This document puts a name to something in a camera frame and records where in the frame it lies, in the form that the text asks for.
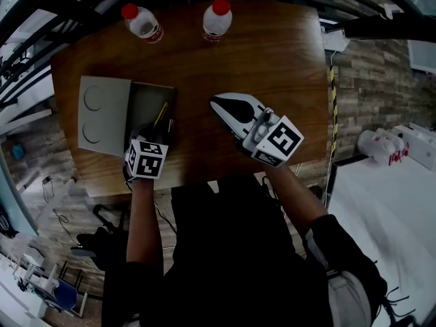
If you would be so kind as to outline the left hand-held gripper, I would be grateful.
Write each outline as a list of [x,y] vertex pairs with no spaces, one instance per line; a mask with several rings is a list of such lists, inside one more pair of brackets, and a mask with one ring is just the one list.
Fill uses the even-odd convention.
[[124,154],[123,177],[126,183],[134,179],[159,179],[168,153],[166,134],[153,124],[132,131]]

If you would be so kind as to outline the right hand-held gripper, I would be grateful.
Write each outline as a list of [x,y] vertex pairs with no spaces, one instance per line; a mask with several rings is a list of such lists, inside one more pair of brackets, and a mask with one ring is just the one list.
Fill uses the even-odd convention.
[[277,116],[254,96],[221,93],[210,99],[212,109],[239,137],[238,147],[247,156],[277,168],[285,164],[304,140],[286,116]]

